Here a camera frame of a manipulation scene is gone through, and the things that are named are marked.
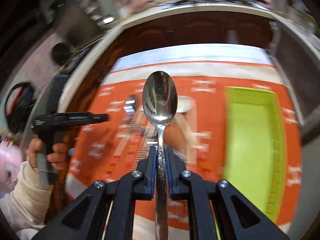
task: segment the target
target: metal spoon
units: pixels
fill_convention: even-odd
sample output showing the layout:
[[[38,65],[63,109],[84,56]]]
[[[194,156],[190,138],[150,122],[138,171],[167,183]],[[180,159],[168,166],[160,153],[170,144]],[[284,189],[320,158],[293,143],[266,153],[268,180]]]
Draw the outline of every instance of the metal spoon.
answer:
[[[173,120],[177,111],[178,97],[171,77],[163,72],[153,72],[142,92],[143,111],[158,131],[156,165],[156,239],[168,239],[167,176],[163,148],[164,129]]]

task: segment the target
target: person's sleeve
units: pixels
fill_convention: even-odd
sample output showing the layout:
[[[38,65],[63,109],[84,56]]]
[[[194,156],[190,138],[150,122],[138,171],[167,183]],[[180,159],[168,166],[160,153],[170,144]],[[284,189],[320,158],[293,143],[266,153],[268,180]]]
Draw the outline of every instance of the person's sleeve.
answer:
[[[14,190],[0,199],[0,208],[15,232],[44,226],[53,186],[40,187],[39,175],[28,162],[21,164]]]

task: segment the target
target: cabinet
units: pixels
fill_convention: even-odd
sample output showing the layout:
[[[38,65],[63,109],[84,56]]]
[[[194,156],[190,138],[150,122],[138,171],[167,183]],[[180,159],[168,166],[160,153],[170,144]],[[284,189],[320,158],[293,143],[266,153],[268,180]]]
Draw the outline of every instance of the cabinet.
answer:
[[[150,49],[198,43],[234,43],[266,49],[272,40],[270,19],[227,11],[171,15],[124,30],[92,67],[68,111],[87,111],[101,80],[118,58]],[[230,42],[228,32],[233,30]]]
[[[169,17],[163,17],[129,28],[135,52],[172,46],[169,22]]]
[[[192,12],[171,16],[175,45],[222,43],[221,12]]]

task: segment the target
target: lime green tray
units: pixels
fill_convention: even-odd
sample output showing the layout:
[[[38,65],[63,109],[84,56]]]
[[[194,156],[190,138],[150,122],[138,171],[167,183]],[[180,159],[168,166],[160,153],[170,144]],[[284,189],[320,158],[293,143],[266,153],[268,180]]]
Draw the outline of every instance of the lime green tray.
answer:
[[[276,93],[226,87],[224,176],[276,222],[285,186],[286,142]]]

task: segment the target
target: finger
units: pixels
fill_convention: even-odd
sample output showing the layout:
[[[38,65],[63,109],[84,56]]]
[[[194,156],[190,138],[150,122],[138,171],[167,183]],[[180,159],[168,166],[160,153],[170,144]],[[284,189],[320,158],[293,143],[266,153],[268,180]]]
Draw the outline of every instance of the finger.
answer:
[[[68,134],[65,134],[65,136],[64,136],[63,139],[62,139],[62,142],[68,143],[68,141],[69,141],[69,135],[68,135]]]
[[[30,163],[31,167],[36,168],[37,167],[37,153],[28,151],[27,156],[28,156],[29,163]]]
[[[66,153],[51,153],[47,155],[47,160],[51,163],[65,162],[67,160]]]
[[[56,153],[68,152],[68,145],[66,143],[56,143],[52,146],[52,150]]]
[[[43,141],[37,138],[32,139],[29,144],[29,153],[36,153],[37,151],[41,150],[43,147]]]
[[[61,163],[52,163],[52,167],[54,167],[57,171],[62,171],[66,168],[67,163],[61,162]]]

